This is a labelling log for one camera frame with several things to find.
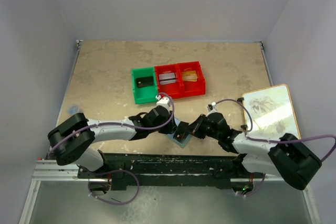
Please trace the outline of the black credit card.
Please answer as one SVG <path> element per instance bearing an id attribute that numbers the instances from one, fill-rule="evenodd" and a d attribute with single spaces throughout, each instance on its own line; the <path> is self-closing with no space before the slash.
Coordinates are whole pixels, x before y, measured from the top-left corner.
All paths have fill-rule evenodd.
<path id="1" fill-rule="evenodd" d="M 179 143 L 183 143 L 188 137 L 188 132 L 187 132 L 188 127 L 189 127 L 189 124 L 187 122 L 181 121 L 175 131 L 174 139 L 177 140 Z"/>

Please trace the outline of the green card holder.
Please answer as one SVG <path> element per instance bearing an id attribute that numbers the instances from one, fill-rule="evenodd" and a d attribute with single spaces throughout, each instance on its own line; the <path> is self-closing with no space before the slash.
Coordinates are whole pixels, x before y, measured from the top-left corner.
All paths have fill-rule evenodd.
<path id="1" fill-rule="evenodd" d="M 191 135 L 187 132 L 188 123 L 182 122 L 179 119 L 174 119 L 176 128 L 173 133 L 167 134 L 166 136 L 177 144 L 179 147 L 184 148 L 191 139 Z"/>

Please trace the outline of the gold credit card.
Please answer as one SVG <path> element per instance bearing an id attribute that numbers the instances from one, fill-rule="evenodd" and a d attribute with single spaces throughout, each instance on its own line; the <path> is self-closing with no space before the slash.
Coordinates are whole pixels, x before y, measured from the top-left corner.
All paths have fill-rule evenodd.
<path id="1" fill-rule="evenodd" d="M 182 80 L 185 82 L 196 82 L 198 80 L 198 75 L 196 70 L 182 71 Z"/>

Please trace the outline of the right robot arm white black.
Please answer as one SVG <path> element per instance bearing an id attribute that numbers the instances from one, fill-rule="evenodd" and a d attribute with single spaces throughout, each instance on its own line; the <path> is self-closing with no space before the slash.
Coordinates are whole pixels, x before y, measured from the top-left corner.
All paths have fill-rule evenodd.
<path id="1" fill-rule="evenodd" d="M 219 112 L 202 114 L 186 127 L 196 138 L 211 137 L 227 152 L 238 154 L 234 173 L 246 177 L 263 173 L 282 177 L 291 187 L 304 190 L 322 166 L 322 161 L 303 143 L 290 143 L 297 138 L 286 133 L 276 143 L 262 139 L 253 141 L 244 132 L 230 128 Z"/>

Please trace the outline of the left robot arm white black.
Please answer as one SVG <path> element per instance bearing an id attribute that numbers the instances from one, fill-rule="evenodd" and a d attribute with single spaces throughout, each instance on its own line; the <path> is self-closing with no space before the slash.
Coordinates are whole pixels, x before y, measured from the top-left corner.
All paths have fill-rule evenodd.
<path id="1" fill-rule="evenodd" d="M 168 105 L 158 105 L 148 113 L 117 121 L 90 120 L 83 113 L 76 113 L 48 133 L 47 156 L 59 166 L 76 164 L 102 178 L 108 172 L 108 162 L 103 152 L 91 147 L 92 143 L 141 140 L 153 132 L 169 134 L 173 122 L 174 109 Z"/>

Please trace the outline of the silver card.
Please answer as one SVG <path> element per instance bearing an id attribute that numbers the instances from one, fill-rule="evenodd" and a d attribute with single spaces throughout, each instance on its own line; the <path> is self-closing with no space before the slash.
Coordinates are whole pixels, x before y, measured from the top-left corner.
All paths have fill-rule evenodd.
<path id="1" fill-rule="evenodd" d="M 175 82 L 176 82 L 176 74 L 174 72 L 159 74 L 160 85 L 171 84 Z"/>

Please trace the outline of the middle red plastic bin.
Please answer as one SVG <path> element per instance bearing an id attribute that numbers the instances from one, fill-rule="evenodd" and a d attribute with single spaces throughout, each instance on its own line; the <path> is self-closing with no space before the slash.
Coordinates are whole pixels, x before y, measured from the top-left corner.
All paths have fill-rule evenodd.
<path id="1" fill-rule="evenodd" d="M 164 92 L 173 99 L 182 97 L 182 85 L 177 73 L 177 65 L 155 66 L 158 92 Z"/>

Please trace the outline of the red plastic bin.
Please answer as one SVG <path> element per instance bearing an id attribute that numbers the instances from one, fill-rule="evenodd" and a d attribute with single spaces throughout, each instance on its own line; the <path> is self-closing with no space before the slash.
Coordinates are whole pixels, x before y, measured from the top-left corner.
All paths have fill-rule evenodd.
<path id="1" fill-rule="evenodd" d="M 158 92 L 164 92 L 173 99 L 182 97 L 182 85 L 177 73 L 177 65 L 155 66 Z"/>
<path id="2" fill-rule="evenodd" d="M 204 95 L 206 82 L 199 61 L 182 62 L 177 64 L 181 76 L 182 97 Z"/>

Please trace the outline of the green plastic bin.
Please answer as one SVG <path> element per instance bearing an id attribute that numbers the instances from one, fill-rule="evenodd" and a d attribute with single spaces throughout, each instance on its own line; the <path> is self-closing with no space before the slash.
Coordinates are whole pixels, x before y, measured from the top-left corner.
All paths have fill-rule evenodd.
<path id="1" fill-rule="evenodd" d="M 135 104 L 156 102 L 158 85 L 154 67 L 131 70 Z"/>

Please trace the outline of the right red plastic bin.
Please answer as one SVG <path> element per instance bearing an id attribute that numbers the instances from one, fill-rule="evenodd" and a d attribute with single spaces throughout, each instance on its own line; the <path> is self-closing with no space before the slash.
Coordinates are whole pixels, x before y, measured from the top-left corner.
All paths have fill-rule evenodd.
<path id="1" fill-rule="evenodd" d="M 181 76 L 182 97 L 204 95 L 206 82 L 199 61 L 182 62 L 177 64 Z"/>

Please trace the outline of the white tray with gold rim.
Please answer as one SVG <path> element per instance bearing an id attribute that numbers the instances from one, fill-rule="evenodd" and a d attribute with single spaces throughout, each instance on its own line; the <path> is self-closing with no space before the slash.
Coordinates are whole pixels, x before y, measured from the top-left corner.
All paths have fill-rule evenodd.
<path id="1" fill-rule="evenodd" d="M 280 84 L 242 95 L 248 136 L 278 140 L 290 133 L 301 138 L 289 88 Z"/>

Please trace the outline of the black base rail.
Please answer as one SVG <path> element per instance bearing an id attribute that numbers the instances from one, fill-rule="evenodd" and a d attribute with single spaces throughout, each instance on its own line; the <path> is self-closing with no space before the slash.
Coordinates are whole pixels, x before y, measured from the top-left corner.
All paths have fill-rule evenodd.
<path id="1" fill-rule="evenodd" d="M 112 190 L 136 185 L 230 189 L 235 179 L 248 183 L 250 178 L 262 178 L 261 173 L 241 167 L 238 156 L 106 153 L 104 157 L 108 166 L 96 172 L 79 166 L 79 178 L 106 179 L 106 173 L 113 171 Z"/>

